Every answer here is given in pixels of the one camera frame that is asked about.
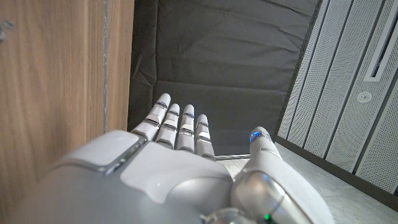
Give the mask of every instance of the gray floor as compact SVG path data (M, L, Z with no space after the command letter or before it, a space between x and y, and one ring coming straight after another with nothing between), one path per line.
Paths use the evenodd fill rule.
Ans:
M398 223L398 213L277 144L283 160L303 175L329 205L336 223ZM218 161L234 177L248 159Z

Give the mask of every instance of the wooden panel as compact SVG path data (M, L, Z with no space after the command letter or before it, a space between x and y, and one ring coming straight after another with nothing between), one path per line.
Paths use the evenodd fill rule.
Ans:
M3 0L0 222L49 167L103 129L104 2Z
M108 1L106 130L127 129L134 0Z

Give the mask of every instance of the robot finger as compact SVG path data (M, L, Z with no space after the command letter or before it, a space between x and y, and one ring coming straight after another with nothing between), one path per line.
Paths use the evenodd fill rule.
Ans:
M195 153L193 117L194 108L192 105L187 105L184 108L175 150Z
M250 155L254 156L259 151L269 152L282 159L267 130L263 127L254 128L250 134Z
M157 130L160 128L167 108L169 107L171 97L167 93L163 93L162 96L157 100L154 107L151 109L146 118L138 124L131 132L134 134L141 135L148 141L153 140Z
M208 120L204 114L201 114L197 121L197 130L195 132L195 154L215 161L214 150L210 140Z
M176 103L170 106L165 121L156 137L156 142L170 149L174 148L175 137L177 135L177 123L180 116L180 106Z

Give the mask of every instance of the metal vent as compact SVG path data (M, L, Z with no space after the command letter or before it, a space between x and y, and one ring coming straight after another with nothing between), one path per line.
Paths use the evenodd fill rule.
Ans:
M328 75L328 69L333 60L333 54L338 45L350 5L350 0L335 0L329 3L287 138L288 141L300 147L303 147L311 125L315 107Z
M299 101L301 90L303 88L305 77L307 76L308 68L310 66L312 54L317 44L319 31L321 29L323 18L328 7L329 0L324 0L321 7L319 8L319 13L317 21L315 21L314 27L312 29L310 40L308 41L307 49L305 50L303 60L298 70L298 74L293 86L293 90L290 94L289 101L286 106L284 117L279 127L278 136L287 139L287 134L289 133L290 125L292 124L292 119L294 116L294 111L296 110L297 102Z
M380 110L391 80L396 72L398 61L398 44L396 43L379 82L365 82L364 78L370 61L381 37L389 13L393 5L387 0L381 12L379 22L366 52L363 64L349 95L346 108L341 116L335 136L330 145L326 160L352 172L361 153L366 138ZM372 98L367 103L361 103L357 97L360 93L369 92Z
M398 83L376 126L356 175L390 193L398 186Z
M380 6L379 0L357 0L351 7L304 146L319 157L325 156Z

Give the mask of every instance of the white robotic hand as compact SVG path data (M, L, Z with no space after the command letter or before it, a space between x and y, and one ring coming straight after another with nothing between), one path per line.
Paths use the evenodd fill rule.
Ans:
M154 138L156 128L164 117L170 96L163 94L147 118L133 130L148 140ZM194 108L187 105L183 112L177 145L179 106L173 104L158 133L156 142L175 150L184 150L214 160L208 120L198 117L194 134ZM250 135L251 160L237 175L231 192L231 205L206 218L207 223L333 223L330 211L318 192L282 158L269 133L262 127Z
M163 94L131 133L111 131L59 160L9 223L333 223L318 192L282 161L268 132L250 135L234 182L215 162L208 120Z

